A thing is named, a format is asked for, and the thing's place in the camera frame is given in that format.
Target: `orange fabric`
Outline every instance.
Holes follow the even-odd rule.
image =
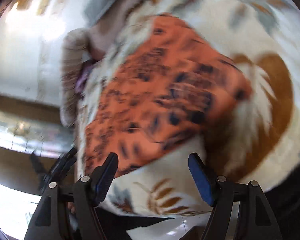
[[[231,59],[168,14],[100,95],[86,128],[87,173],[110,152],[119,156],[116,176],[162,157],[231,111],[251,93]]]

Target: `metal screw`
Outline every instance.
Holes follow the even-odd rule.
[[[54,188],[57,186],[57,183],[56,182],[50,182],[49,183],[49,188]]]
[[[89,176],[83,176],[82,178],[81,178],[81,181],[82,182],[87,182],[87,181],[89,181],[90,180],[90,177]]]
[[[218,181],[220,181],[220,182],[225,182],[227,179],[226,179],[226,177],[225,176],[218,176]]]
[[[258,186],[259,186],[259,183],[258,183],[257,181],[255,181],[255,180],[253,180],[253,181],[251,181],[251,185],[252,185],[253,187],[258,187]]]

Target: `brown curved print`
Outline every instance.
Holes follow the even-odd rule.
[[[251,67],[253,66],[253,62],[242,54],[235,55],[233,61],[236,64],[248,63]],[[276,96],[276,98],[268,96],[272,104],[272,125],[268,134],[264,131],[263,125],[259,125],[258,140],[254,141],[252,151],[247,152],[245,164],[228,175],[232,181],[238,181],[251,173],[270,153],[289,125],[292,115],[292,83],[284,61],[278,54],[267,53],[263,54],[255,64],[267,72],[268,83]],[[207,163],[217,174],[223,173],[224,166],[229,159],[228,152],[223,147],[231,136],[231,131],[226,129],[230,122],[231,116],[228,116],[221,120],[212,131],[205,133]]]

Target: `orange patterned cloth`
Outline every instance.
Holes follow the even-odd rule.
[[[110,152],[119,156],[117,177],[150,163],[250,93],[249,81],[231,59],[183,20],[157,16],[149,39],[100,95],[96,117],[86,128],[86,172]]]

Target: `white leaf print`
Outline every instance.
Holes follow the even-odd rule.
[[[272,105],[268,95],[275,98],[266,80],[268,74],[262,68],[247,63],[238,64],[237,67],[251,81],[253,94],[249,100],[240,103],[234,110],[233,121],[230,125],[233,136],[226,146],[230,160],[225,166],[225,175],[243,165],[247,152],[252,150],[253,142],[258,141],[260,124],[263,124],[265,133],[269,132],[272,124]]]

